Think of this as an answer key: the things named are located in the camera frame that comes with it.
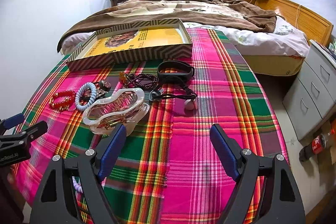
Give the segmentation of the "round charm keychain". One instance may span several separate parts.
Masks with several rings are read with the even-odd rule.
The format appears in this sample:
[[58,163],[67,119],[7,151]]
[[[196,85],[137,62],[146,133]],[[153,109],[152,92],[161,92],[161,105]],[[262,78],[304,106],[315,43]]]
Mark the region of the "round charm keychain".
[[[94,99],[95,101],[104,98],[110,92],[111,84],[105,79],[100,80],[98,82],[94,82],[93,84],[96,87],[96,98]],[[81,103],[89,102],[91,98],[91,93],[92,93],[91,88],[90,87],[86,88],[80,97]]]

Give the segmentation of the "black wristband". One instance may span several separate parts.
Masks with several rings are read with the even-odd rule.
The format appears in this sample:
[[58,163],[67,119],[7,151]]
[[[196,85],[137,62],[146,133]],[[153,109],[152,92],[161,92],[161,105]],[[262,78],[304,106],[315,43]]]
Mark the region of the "black wristband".
[[195,68],[184,61],[164,61],[157,67],[157,77],[161,83],[186,84],[194,77]]

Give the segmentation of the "cola bottle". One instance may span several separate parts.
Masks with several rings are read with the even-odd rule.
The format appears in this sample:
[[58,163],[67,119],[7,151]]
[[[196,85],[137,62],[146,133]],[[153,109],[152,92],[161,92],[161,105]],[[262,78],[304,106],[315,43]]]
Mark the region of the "cola bottle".
[[308,161],[311,157],[318,155],[335,144],[335,129],[327,133],[321,133],[299,152],[299,161]]

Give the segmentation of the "grey drawer cabinet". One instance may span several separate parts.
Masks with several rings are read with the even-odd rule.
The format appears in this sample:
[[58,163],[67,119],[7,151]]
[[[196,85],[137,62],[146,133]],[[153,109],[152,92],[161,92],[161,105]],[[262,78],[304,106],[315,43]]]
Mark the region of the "grey drawer cabinet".
[[335,113],[335,58],[324,46],[310,42],[308,55],[282,102],[298,140],[315,133]]

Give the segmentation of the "pink plaid tablecloth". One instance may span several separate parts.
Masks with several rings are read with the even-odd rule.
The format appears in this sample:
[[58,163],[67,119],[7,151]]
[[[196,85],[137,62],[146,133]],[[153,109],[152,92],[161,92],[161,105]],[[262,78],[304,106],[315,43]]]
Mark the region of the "pink plaid tablecloth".
[[[190,88],[197,110],[185,110],[183,100],[154,102],[127,137],[110,176],[105,195],[122,223],[215,223],[234,181],[226,175],[210,141],[219,124],[241,147],[260,156],[286,155],[279,122],[261,84],[233,44],[220,31],[188,30],[195,68]],[[60,61],[37,88],[23,113],[21,131],[46,121],[48,131],[33,141],[27,161],[14,168],[18,190],[32,203],[53,155],[80,155],[95,147],[100,136],[90,132],[77,110],[58,112],[50,98],[63,90],[106,79],[112,92],[122,88],[120,72],[155,73],[159,61],[117,64],[71,72]]]

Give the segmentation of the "brown fleece blanket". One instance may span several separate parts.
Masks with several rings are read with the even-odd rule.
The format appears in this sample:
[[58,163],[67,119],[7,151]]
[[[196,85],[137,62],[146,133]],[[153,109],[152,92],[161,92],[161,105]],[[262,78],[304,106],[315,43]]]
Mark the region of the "brown fleece blanket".
[[71,35],[137,21],[178,18],[182,22],[272,33],[276,13],[243,0],[129,0],[76,23],[60,38],[57,51]]

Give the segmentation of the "bed with white sheet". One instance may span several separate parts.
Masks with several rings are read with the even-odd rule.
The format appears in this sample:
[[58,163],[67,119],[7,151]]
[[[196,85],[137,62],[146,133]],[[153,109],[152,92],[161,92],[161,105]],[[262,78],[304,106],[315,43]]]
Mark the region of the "bed with white sheet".
[[[182,22],[186,28],[206,28],[221,31],[244,56],[255,73],[271,76],[295,75],[309,52],[306,35],[276,14],[272,33],[252,32],[222,26]],[[64,40],[61,53],[66,55],[93,32],[78,33]]]

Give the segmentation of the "striped cardboard tray yellow inside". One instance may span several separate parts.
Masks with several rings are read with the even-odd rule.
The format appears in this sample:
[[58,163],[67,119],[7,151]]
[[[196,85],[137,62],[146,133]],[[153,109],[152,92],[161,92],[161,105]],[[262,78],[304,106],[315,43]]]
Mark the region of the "striped cardboard tray yellow inside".
[[111,64],[192,56],[193,42],[179,19],[150,20],[95,31],[66,59],[72,72]]

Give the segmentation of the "wooden headboard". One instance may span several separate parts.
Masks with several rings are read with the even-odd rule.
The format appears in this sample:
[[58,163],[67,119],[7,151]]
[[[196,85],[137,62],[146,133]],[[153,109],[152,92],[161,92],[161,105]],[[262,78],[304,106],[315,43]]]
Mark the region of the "wooden headboard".
[[308,41],[323,46],[331,42],[334,25],[316,12],[290,0],[255,0],[254,4],[264,10],[273,10],[288,23],[304,32]]

